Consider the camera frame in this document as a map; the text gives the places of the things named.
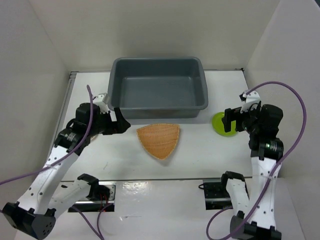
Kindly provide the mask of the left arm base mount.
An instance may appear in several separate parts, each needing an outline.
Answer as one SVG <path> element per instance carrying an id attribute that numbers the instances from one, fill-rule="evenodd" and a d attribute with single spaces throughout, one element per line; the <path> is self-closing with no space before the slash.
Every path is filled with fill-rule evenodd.
<path id="1" fill-rule="evenodd" d="M 73 207 L 80 210 L 82 213 L 98 213 L 103 208 L 104 212 L 115 211 L 115 198 L 116 198 L 116 182 L 115 181 L 100 181 L 100 186 L 108 188 L 108 193 L 99 193 L 93 199 L 87 197 L 81 198 Z"/>

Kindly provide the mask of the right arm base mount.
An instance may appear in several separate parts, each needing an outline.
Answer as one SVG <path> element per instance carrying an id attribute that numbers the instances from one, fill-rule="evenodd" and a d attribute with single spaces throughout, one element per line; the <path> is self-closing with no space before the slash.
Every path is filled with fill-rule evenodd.
<path id="1" fill-rule="evenodd" d="M 203 191 L 206 210 L 222 210 L 232 206 L 220 179 L 204 179 L 198 188 Z"/>

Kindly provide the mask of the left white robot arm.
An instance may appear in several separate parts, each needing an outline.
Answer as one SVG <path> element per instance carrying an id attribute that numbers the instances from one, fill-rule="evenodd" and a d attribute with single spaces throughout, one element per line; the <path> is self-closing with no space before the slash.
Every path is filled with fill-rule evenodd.
<path id="1" fill-rule="evenodd" d="M 104 103 L 79 105 L 75 118 L 67 123 L 54 141 L 43 171 L 16 202 L 8 202 L 3 207 L 2 213 L 13 228 L 43 240 L 53 230 L 58 217 L 77 201 L 84 198 L 108 200 L 110 189 L 89 174 L 81 174 L 69 186 L 60 182 L 91 143 L 92 137 L 123 134 L 130 128 L 118 107 L 114 108 L 114 113 L 116 120 L 112 121 Z"/>

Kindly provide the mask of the orange woven triangular basket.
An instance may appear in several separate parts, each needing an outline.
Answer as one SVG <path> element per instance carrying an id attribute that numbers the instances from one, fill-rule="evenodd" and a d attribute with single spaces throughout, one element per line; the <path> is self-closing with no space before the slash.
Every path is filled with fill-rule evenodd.
<path id="1" fill-rule="evenodd" d="M 178 144 L 180 126 L 171 123 L 150 124 L 138 128 L 136 135 L 148 154 L 158 160 L 165 160 Z"/>

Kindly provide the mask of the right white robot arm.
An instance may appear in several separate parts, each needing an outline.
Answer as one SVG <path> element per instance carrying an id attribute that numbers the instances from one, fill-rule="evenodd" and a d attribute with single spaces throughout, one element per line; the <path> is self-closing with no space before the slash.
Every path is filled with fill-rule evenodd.
<path id="1" fill-rule="evenodd" d="M 274 105 L 253 103 L 245 112 L 241 108 L 227 108 L 222 123 L 231 130 L 235 122 L 237 132 L 249 134 L 252 164 L 251 188 L 247 188 L 242 174 L 226 171 L 221 177 L 219 191 L 230 197 L 234 214 L 230 233 L 235 240 L 280 240 L 282 233 L 275 221 L 276 181 L 283 157 L 284 145 L 277 138 L 283 111 Z"/>

